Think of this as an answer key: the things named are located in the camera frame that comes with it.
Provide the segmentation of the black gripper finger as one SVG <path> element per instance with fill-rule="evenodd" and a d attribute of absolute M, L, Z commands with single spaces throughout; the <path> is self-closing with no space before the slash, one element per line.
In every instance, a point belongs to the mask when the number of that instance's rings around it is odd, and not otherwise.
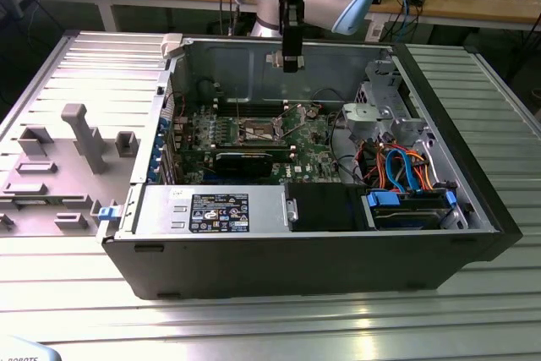
<path fill-rule="evenodd" d="M 282 33 L 283 71 L 296 73 L 299 68 L 298 59 L 302 56 L 302 28 L 299 26 L 285 27 Z"/>

